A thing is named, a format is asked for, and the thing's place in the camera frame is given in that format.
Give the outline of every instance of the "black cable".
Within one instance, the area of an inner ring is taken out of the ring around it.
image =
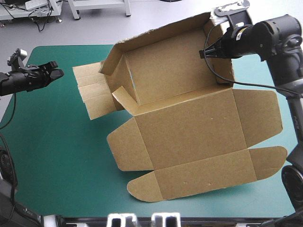
[[[46,20],[45,20],[45,22],[44,22],[44,24],[43,24],[43,27],[42,27],[42,28],[40,28],[40,26],[39,26],[38,22],[33,21],[33,22],[34,22],[34,23],[37,25],[37,27],[38,27],[38,31],[39,31],[39,32],[42,32],[42,31],[44,30],[45,25],[46,25],[46,23],[48,23],[48,19],[49,19],[49,17],[51,16],[52,12],[53,12],[53,8],[51,8],[51,10],[48,12],[48,14],[47,14],[47,16],[46,16]]]
[[[2,5],[2,6],[6,6],[6,7],[9,7],[9,8],[14,8],[14,9],[21,9],[21,10],[24,10],[24,11],[30,11],[30,10],[27,10],[27,9],[21,8],[21,7],[17,6],[17,5],[15,5],[15,6],[11,6],[11,5],[8,5],[8,4],[3,3],[3,2],[0,2],[0,5]]]
[[[5,125],[3,125],[2,127],[0,127],[0,130],[1,130],[1,129],[4,129],[6,126],[8,126],[8,124],[11,122],[11,120],[13,119],[13,117],[14,117],[14,115],[15,115],[16,102],[17,102],[17,95],[16,95],[16,93],[14,93],[13,96],[14,96],[14,107],[13,107],[13,112],[11,113],[11,116],[10,116],[9,121],[8,121]]]
[[[297,93],[295,91],[292,91],[292,90],[289,90],[289,89],[284,89],[284,88],[280,88],[280,87],[275,87],[275,86],[270,86],[270,85],[264,85],[264,84],[251,84],[251,83],[243,83],[243,82],[238,82],[238,81],[235,81],[235,80],[231,80],[231,79],[227,79],[227,78],[224,78],[222,77],[221,75],[219,75],[218,73],[216,73],[212,67],[209,65],[209,63],[207,62],[207,56],[206,56],[206,53],[205,53],[205,50],[206,50],[206,45],[207,45],[207,42],[208,42],[208,39],[209,39],[209,36],[212,32],[212,30],[215,28],[216,26],[213,26],[208,34],[207,34],[207,37],[206,37],[206,40],[205,40],[205,43],[204,43],[204,60],[206,62],[206,65],[207,67],[209,68],[209,70],[218,78],[222,79],[222,80],[225,80],[227,82],[230,82],[230,83],[234,83],[234,84],[240,84],[240,85],[245,85],[245,86],[254,86],[254,87],[266,87],[266,88],[272,88],[272,89],[275,89],[275,90],[280,90],[280,91],[285,91],[285,92],[289,92],[289,93],[292,93],[292,94],[295,94],[295,95],[302,95],[300,93]]]
[[[2,5],[2,6],[8,12],[8,14],[12,17],[12,19],[16,19],[4,5]]]

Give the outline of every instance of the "cardboard box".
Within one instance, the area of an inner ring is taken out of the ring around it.
[[[282,147],[250,148],[282,130],[275,92],[221,84],[200,59],[208,19],[148,31],[115,44],[104,62],[74,68],[91,119],[123,108],[133,116],[107,141],[121,170],[153,170],[127,185],[142,201],[265,179],[285,162]],[[221,35],[218,27],[210,43]],[[233,79],[230,60],[211,64]]]

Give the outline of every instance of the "green table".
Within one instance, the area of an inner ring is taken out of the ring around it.
[[[126,185],[146,172],[121,172],[106,141],[131,116],[119,111],[90,121],[72,72],[72,66],[105,59],[110,48],[40,46],[33,50],[28,63],[55,60],[65,76],[46,88],[19,93],[15,117],[3,130],[18,174],[18,201],[43,215],[73,217],[104,217],[111,212],[150,216],[161,211],[178,211],[184,217],[281,217],[293,212],[280,172],[263,181],[171,201],[146,203],[133,198]],[[258,56],[233,64],[238,80],[272,84]],[[282,145],[290,151],[295,146],[290,113],[281,95],[279,103],[283,132],[255,147]]]

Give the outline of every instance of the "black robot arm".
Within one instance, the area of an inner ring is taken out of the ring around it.
[[[25,51],[16,49],[9,57],[8,66],[12,71],[0,72],[0,96],[43,88],[64,75],[62,70],[56,69],[55,61],[25,67],[22,61],[26,56]]]
[[[239,58],[258,54],[266,61],[277,92],[287,98],[298,145],[287,157],[293,164],[282,170],[282,180],[296,211],[303,208],[303,53],[302,28],[290,15],[252,25],[249,2],[217,7],[214,24],[228,21],[230,27],[214,44],[200,51],[201,58]]]

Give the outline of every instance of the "gray floor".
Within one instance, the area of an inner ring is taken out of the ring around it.
[[[163,26],[211,8],[235,0],[182,0],[162,2],[159,0],[133,0],[132,15],[125,16],[121,9],[95,9],[80,12],[81,19],[74,20],[67,2],[62,7],[63,23],[50,23],[38,32],[29,20],[8,23],[0,28],[0,71],[6,72],[7,58],[16,48],[31,51],[41,45],[114,44],[152,28]],[[254,23],[290,14],[303,24],[302,0],[250,0],[250,16]],[[9,98],[0,99],[0,119]]]

